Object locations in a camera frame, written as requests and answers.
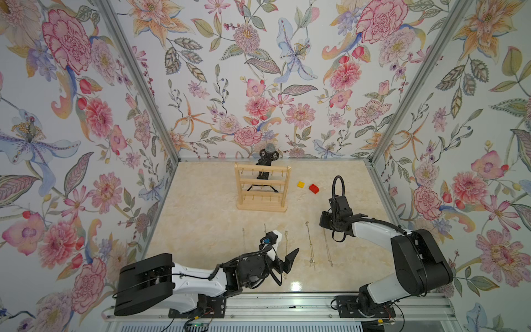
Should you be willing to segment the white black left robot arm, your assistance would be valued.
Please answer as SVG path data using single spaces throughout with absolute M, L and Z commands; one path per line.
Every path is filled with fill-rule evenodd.
M 277 248 L 282 234 L 268 232 L 260 240 L 259 249 L 245 253 L 212 270 L 190 268 L 173 262 L 170 253 L 159 254 L 121 268 L 114 315 L 118 317 L 142 313 L 170 300 L 170 307 L 180 314 L 206 307 L 206 299 L 226 299 L 256 289 L 271 277 L 282 285 L 300 249 L 296 248 L 282 260 Z

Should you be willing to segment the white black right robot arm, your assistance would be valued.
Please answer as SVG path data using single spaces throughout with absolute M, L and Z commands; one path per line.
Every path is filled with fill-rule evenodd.
M 345 242 L 347 237 L 364 239 L 392 254 L 394 273 L 358 291 L 358 306 L 366 315 L 408 297 L 426 296 L 453 282 L 454 273 L 430 231 L 408 230 L 366 214 L 355 214 L 340 175 L 333 179 L 329 204 L 319 225 L 332 232 L 335 242 Z

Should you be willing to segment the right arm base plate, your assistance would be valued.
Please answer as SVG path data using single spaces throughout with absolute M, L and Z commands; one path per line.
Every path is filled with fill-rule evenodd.
M 395 318 L 395 310 L 390 302 L 376 304 L 369 298 L 359 295 L 339 295 L 330 302 L 330 307 L 339 313 L 340 318 Z

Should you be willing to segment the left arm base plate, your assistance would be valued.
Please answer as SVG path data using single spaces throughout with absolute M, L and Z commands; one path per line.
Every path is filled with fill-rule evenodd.
M 227 299 L 203 294 L 180 294 L 170 302 L 168 318 L 225 318 Z

